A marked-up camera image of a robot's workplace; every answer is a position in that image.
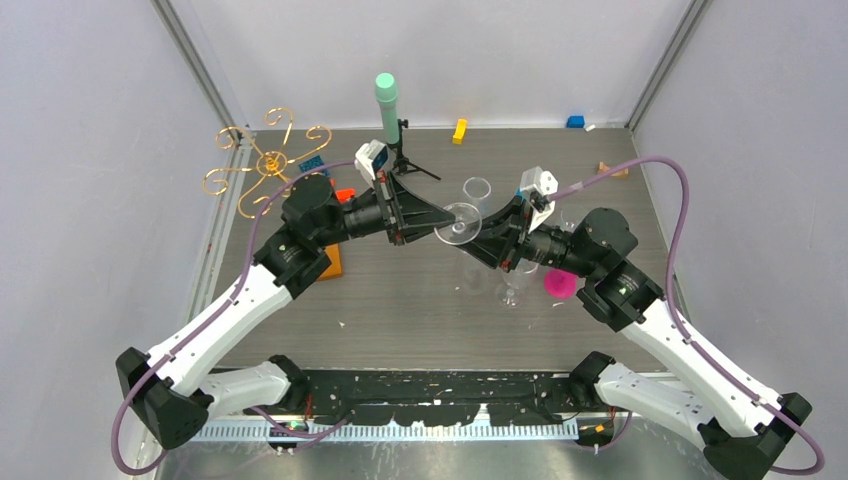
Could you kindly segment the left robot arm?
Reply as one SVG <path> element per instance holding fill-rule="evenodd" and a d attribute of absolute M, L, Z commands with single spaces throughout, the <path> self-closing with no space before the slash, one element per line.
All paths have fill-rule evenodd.
<path fill-rule="evenodd" d="M 300 371 L 274 357 L 252 369 L 212 374 L 222 357 L 327 270 L 326 246 L 386 233 L 402 246 L 451 225 L 452 212 L 410 192 L 391 173 L 342 202 L 321 174 L 297 179 L 282 203 L 282 226 L 249 255 L 234 284 L 199 316 L 143 352 L 127 348 L 116 369 L 128 407 L 164 450 L 187 443 L 211 418 L 259 405 L 298 412 Z"/>

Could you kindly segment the pink wine glass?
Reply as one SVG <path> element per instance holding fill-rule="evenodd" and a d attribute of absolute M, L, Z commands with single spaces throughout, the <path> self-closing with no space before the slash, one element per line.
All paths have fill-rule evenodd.
<path fill-rule="evenodd" d="M 579 277 L 575 274 L 551 269 L 544 277 L 544 288 L 546 292 L 557 299 L 567 299 L 575 295 L 578 289 Z"/>

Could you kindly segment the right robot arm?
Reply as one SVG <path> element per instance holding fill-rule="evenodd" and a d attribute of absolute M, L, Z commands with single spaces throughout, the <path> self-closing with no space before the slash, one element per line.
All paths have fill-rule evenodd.
<path fill-rule="evenodd" d="M 576 295 L 591 317 L 639 345 L 683 382 L 676 390 L 594 352 L 572 371 L 574 403 L 637 413 L 699 448 L 728 479 L 761 479 L 811 413 L 797 393 L 780 394 L 736 366 L 686 321 L 671 294 L 628 258 L 637 246 L 627 220 L 596 208 L 573 231 L 532 226 L 531 205 L 515 197 L 486 218 L 464 250 L 492 269 L 520 261 L 584 280 Z"/>

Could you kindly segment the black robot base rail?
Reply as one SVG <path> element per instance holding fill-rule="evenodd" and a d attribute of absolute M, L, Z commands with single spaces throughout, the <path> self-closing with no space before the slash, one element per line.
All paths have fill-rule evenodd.
<path fill-rule="evenodd" d="M 604 400 L 589 365 L 570 372 L 302 370 L 284 356 L 251 368 L 216 369 L 185 394 L 155 380 L 137 412 L 166 450 L 219 431 L 302 450 L 320 441 L 564 439 L 587 450 L 613 445 L 632 418 Z"/>

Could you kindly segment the clear wine glass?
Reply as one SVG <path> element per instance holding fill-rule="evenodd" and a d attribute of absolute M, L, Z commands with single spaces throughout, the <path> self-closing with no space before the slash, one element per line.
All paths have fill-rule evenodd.
<path fill-rule="evenodd" d="M 453 220 L 449 225 L 435 228 L 434 233 L 442 243 L 459 251 L 455 264 L 458 289 L 467 295 L 480 295 L 488 287 L 489 270 L 463 247 L 470 246 L 481 233 L 483 216 L 476 206 L 465 202 L 451 203 L 445 210 L 453 215 Z"/>
<path fill-rule="evenodd" d="M 560 213 L 559 224 L 566 232 L 574 232 L 586 215 L 584 208 L 566 205 Z"/>
<path fill-rule="evenodd" d="M 508 308 L 520 306 L 535 279 L 539 265 L 526 259 L 517 262 L 508 272 L 502 272 L 502 284 L 496 289 L 499 303 Z"/>
<path fill-rule="evenodd" d="M 463 194 L 466 200 L 482 215 L 489 212 L 491 193 L 492 188 L 490 183 L 481 177 L 468 178 L 463 184 Z"/>

